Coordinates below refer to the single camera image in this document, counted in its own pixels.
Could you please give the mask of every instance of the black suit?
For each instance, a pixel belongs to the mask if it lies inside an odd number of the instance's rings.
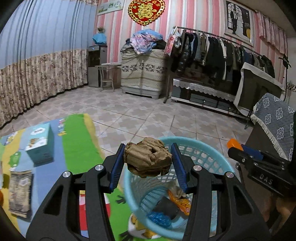
[[[235,34],[235,32],[237,30],[237,13],[234,13],[233,11],[231,11],[230,17],[232,20],[232,33]]]

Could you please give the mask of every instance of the curtain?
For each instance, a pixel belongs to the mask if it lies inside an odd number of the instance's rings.
[[[259,20],[259,36],[272,44],[281,54],[288,55],[286,32],[261,12],[257,11],[256,14]]]
[[[25,0],[0,34],[0,127],[87,83],[97,0]]]

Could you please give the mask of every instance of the silver screw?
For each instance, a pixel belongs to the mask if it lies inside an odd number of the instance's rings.
[[[233,178],[234,177],[234,174],[232,172],[226,172],[226,176],[228,178]]]
[[[95,169],[97,170],[97,171],[101,171],[101,170],[103,170],[104,169],[104,166],[103,165],[96,165],[95,166]]]
[[[201,171],[202,170],[202,167],[200,165],[195,165],[193,166],[193,169],[197,172]]]
[[[70,175],[71,175],[71,172],[68,172],[68,171],[63,173],[63,177],[69,177]]]

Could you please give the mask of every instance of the groom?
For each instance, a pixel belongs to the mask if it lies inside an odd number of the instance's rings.
[[[237,10],[236,8],[233,9],[233,11],[230,12],[230,17],[231,17],[231,21],[232,21],[232,33],[236,34],[236,30],[237,30]]]

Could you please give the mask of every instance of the covered cabinet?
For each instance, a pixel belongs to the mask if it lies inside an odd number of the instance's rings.
[[[158,99],[167,81],[167,58],[163,50],[153,49],[148,55],[137,55],[133,49],[122,53],[122,92]]]

